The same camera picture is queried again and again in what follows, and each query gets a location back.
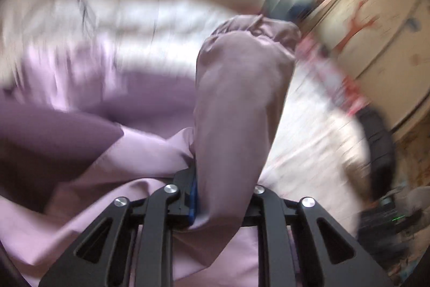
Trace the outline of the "white cherry print duvet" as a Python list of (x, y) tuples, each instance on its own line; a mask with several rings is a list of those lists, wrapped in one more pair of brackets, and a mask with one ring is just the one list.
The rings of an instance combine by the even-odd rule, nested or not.
[(1, 203), (83, 222), (116, 192), (148, 194), (197, 165), (194, 229), (233, 229), (264, 172), (295, 68), (296, 26), (238, 15), (200, 49), (195, 78), (118, 68), (107, 38), (57, 47), (42, 38), (77, 24), (77, 0), (1, 0), (1, 62), (18, 64), (1, 90)]

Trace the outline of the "pink patterned bedsheet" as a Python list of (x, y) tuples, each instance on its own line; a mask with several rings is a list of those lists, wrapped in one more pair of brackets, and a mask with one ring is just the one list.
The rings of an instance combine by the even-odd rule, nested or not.
[(312, 33), (305, 36), (296, 47), (297, 59), (309, 69), (332, 104), (345, 113), (354, 115), (368, 106), (370, 100), (330, 54), (327, 47)]

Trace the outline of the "lilac and purple jacket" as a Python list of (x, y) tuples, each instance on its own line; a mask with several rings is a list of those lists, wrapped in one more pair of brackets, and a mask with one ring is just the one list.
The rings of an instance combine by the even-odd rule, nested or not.
[(239, 15), (204, 41), (193, 79), (39, 54), (1, 93), (1, 242), (37, 286), (117, 197), (138, 200), (197, 166), (196, 222), (175, 236), (178, 286), (256, 286), (257, 232), (241, 220), (295, 70), (293, 23)]

